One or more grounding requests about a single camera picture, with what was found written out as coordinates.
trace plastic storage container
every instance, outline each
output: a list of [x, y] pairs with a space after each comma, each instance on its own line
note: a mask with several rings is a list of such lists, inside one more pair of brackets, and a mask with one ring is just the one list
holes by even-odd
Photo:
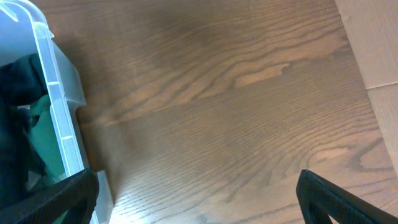
[[[43, 13], [26, 0], [0, 0], [0, 66], [38, 53], [49, 92], [50, 112], [67, 177], [88, 167], [76, 120], [86, 105], [77, 69], [52, 41]], [[109, 222], [113, 201], [105, 173], [98, 173], [99, 196], [91, 223]]]

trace dark clothing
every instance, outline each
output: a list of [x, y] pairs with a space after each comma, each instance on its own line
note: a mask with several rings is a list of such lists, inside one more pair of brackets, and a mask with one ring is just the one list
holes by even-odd
[[28, 196], [28, 170], [45, 175], [45, 164], [27, 138], [30, 115], [15, 107], [31, 104], [45, 94], [39, 55], [0, 67], [0, 210]]
[[0, 67], [0, 97], [5, 104], [28, 105], [45, 94], [47, 86], [38, 54]]

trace clear plastic bin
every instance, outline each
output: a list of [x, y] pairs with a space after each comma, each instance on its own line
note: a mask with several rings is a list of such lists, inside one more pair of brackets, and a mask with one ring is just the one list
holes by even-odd
[[[26, 0], [0, 0], [0, 66], [38, 53], [51, 100], [50, 112], [69, 177], [88, 167], [76, 120], [76, 109], [86, 105], [77, 69], [52, 41], [47, 21]], [[99, 196], [91, 223], [108, 223], [113, 209], [105, 173], [99, 172]]]

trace green fabric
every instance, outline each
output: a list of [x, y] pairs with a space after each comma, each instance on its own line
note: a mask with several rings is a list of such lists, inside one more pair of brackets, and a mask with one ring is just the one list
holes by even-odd
[[29, 132], [29, 141], [46, 164], [46, 170], [53, 178], [58, 178], [65, 173], [57, 137], [50, 114], [51, 101], [48, 95], [42, 96], [30, 105], [33, 117]]

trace floorboard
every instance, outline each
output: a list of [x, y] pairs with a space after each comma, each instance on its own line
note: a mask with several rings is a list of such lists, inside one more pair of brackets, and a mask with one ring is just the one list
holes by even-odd
[[80, 72], [82, 126], [283, 75], [348, 44], [334, 0], [33, 1]]
[[302, 222], [294, 187], [309, 167], [359, 186], [357, 195], [396, 184], [350, 49], [82, 134], [92, 167], [108, 171], [113, 219], [124, 222]]

